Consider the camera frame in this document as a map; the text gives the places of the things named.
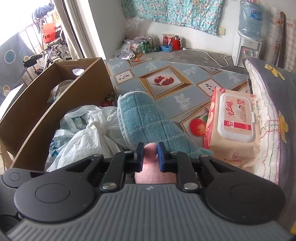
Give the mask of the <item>grey quilt with yellow flowers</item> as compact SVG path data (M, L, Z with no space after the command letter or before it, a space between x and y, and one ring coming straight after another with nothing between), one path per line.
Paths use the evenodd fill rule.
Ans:
M283 190L286 204L279 222L295 234L295 74L254 57L244 66L260 128L254 173Z

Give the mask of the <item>blue water jug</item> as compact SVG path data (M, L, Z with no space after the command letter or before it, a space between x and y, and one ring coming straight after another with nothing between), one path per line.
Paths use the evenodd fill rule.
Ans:
M257 41L261 40L263 6L260 1L240 1L239 32Z

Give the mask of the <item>rolled floral mat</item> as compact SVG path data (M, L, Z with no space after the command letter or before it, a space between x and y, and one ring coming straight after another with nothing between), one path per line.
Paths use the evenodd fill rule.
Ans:
M263 59L267 63L277 66L283 42L285 13L270 7L267 19L268 26Z

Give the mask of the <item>brown cardboard box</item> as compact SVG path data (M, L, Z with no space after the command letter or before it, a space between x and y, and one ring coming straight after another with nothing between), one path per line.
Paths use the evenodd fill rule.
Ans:
M1 119L5 167L43 171L49 145L63 116L82 105L100 106L112 90L102 58L52 64Z

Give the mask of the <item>patterned floor mat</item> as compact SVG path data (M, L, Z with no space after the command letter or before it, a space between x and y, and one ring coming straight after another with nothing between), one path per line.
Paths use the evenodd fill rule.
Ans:
M250 93L248 76L227 70L156 60L117 59L105 64L118 95L148 93L200 147L214 89Z

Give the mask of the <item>teal checked towel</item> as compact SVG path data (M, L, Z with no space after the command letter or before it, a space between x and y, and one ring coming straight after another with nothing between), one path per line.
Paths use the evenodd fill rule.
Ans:
M164 112L151 97L141 91L128 92L117 100L117 117L122 137L130 150L138 143L164 143L168 151L180 151L191 158L213 155L199 147Z

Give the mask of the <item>blue small container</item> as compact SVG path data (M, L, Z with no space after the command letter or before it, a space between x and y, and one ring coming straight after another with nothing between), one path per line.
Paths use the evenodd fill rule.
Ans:
M170 45L161 45L160 46L161 50L164 51L164 52L171 52L173 49L172 49L172 46Z

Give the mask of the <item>rolled checked mat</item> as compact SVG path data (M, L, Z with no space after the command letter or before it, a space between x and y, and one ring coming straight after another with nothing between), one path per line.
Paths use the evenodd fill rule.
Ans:
M284 69L295 73L295 56L296 56L296 31L295 19L285 16L285 53Z

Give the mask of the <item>white water dispenser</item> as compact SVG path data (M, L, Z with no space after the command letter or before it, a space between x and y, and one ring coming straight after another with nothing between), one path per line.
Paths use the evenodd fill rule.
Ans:
M232 52L233 64L244 68L243 59L248 57L259 58L262 42L244 36L236 31Z

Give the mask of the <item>pink plush toy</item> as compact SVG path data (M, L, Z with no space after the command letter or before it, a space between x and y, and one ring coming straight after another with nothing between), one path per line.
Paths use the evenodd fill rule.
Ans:
M145 145L142 171L136 172L134 179L136 184L176 183L176 175L174 173L163 173L160 171L156 143Z

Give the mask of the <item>wet wipes pack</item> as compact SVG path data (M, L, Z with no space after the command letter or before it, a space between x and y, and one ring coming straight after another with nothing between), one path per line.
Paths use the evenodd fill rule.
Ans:
M214 89L204 133L204 148L213 157L248 172L260 152L255 95Z

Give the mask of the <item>clear plastic bag pile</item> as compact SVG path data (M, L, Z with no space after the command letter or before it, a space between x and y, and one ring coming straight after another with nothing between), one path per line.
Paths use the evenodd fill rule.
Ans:
M109 60L134 59L136 54L142 53L141 42L147 41L148 35L140 29L140 25L144 20L138 16L129 19L126 22L126 37L118 50L115 50L110 56Z

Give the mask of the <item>teal floral wall cloth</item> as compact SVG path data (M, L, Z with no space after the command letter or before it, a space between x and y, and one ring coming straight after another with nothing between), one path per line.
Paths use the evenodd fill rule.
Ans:
M218 34L224 1L221 0L125 0L121 1L126 18L189 27Z

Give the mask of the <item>white plastic bag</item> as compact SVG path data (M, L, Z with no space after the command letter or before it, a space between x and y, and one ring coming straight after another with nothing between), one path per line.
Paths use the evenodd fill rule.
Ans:
M84 105L64 115L55 131L45 171L51 172L86 157L111 158L128 149L120 131L117 107Z

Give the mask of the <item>red white carton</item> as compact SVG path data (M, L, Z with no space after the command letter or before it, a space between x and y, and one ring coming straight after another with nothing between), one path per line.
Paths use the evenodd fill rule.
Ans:
M173 46L174 34L162 33L163 46Z

